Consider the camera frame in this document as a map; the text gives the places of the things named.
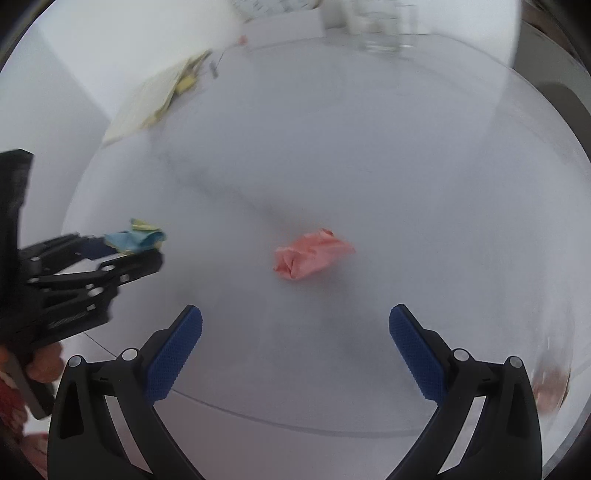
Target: red patterned fabric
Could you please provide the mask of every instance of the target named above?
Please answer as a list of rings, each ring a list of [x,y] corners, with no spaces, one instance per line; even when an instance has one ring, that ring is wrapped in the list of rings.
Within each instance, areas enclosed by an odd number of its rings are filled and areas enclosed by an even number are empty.
[[[47,434],[36,433],[23,437],[22,430],[28,418],[25,401],[10,384],[11,379],[0,374],[0,420],[12,432],[32,465],[47,479]]]

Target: human hand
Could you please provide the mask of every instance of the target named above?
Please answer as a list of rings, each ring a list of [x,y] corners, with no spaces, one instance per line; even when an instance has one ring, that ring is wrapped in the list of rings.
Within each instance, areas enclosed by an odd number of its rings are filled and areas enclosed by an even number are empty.
[[[52,343],[37,350],[33,354],[33,361],[27,365],[29,378],[40,383],[50,383],[60,378],[65,367],[60,355],[61,344],[59,343]],[[4,370],[8,356],[8,350],[0,346],[0,370]]]

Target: metal bolt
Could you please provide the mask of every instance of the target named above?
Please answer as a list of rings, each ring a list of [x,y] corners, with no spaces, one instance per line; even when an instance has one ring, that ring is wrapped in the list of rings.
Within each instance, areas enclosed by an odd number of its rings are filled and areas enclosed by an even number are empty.
[[[458,360],[460,362],[465,362],[466,360],[468,360],[470,358],[470,354],[468,352],[466,352],[465,350],[462,350],[461,348],[454,351],[453,356],[456,360]]]
[[[128,348],[125,352],[121,354],[121,358],[126,362],[133,360],[137,356],[138,351],[135,348]]]
[[[77,367],[82,363],[82,357],[80,355],[75,355],[68,360],[68,365],[71,367]]]
[[[96,297],[97,295],[100,295],[101,293],[103,293],[103,290],[104,290],[103,287],[93,288],[92,290],[89,290],[88,296],[89,297]]]
[[[518,356],[512,356],[511,358],[509,358],[509,363],[515,368],[523,367],[523,362],[521,361],[521,358],[519,358]]]

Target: crumpled pink tissue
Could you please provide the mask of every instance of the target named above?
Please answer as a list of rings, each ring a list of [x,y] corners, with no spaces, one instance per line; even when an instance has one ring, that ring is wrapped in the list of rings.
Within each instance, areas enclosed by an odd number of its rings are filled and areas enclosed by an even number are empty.
[[[330,230],[321,228],[307,233],[289,247],[275,250],[275,268],[280,277],[299,280],[330,266],[340,257],[355,253],[353,245],[343,242]]]

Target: white tabletop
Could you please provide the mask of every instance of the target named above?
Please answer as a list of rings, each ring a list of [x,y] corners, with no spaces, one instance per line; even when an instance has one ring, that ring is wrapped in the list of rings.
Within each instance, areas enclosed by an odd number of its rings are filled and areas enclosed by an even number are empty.
[[[205,91],[98,151],[64,224],[101,234],[136,217],[168,234],[162,271],[123,287],[89,333],[118,354],[201,309],[202,338],[159,410],[212,478],[387,475],[435,409],[389,336],[397,303],[484,361],[519,355],[531,374],[548,338],[591,358],[578,343],[591,339],[591,168],[560,115],[458,41],[424,36],[404,57],[351,42],[227,51]],[[318,228],[356,254],[280,279],[274,249]],[[212,434],[217,456],[192,439]],[[287,472],[298,436],[306,467]],[[271,454],[260,475],[252,458]],[[216,472],[232,455],[251,461]]]

